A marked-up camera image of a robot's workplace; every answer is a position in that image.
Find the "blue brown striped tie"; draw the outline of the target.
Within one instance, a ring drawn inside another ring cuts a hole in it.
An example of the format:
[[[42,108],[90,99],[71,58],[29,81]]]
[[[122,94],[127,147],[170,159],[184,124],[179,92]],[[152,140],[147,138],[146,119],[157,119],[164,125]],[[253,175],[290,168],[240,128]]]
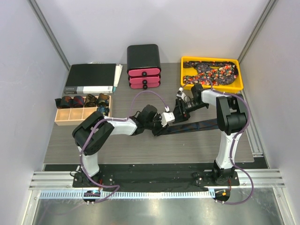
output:
[[[173,135],[197,131],[215,130],[218,129],[217,119],[203,120],[191,122],[187,124],[172,125],[162,128],[157,128],[152,131],[154,136]]]

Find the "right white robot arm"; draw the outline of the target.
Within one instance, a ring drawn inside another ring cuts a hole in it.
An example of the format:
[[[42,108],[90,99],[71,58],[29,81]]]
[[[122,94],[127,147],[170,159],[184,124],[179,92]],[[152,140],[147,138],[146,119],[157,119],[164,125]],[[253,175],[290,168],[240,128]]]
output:
[[[216,107],[217,127],[221,131],[221,142],[218,155],[214,161],[211,178],[217,185],[226,185],[234,177],[234,156],[238,141],[249,124],[249,109],[241,95],[221,93],[216,90],[204,89],[195,84],[192,89],[193,98],[189,101],[183,88],[176,93],[173,111],[175,121],[180,123],[190,118],[190,112],[213,105]]]

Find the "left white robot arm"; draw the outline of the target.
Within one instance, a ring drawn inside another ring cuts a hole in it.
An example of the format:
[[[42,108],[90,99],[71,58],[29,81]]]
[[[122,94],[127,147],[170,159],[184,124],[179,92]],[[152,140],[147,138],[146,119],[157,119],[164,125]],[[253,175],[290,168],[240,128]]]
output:
[[[142,111],[127,118],[107,117],[100,112],[93,112],[72,132],[79,150],[83,181],[89,187],[95,187],[99,183],[98,152],[110,136],[134,136],[144,130],[161,131],[168,125],[168,116],[173,119],[173,114],[159,114],[152,105],[147,105]]]

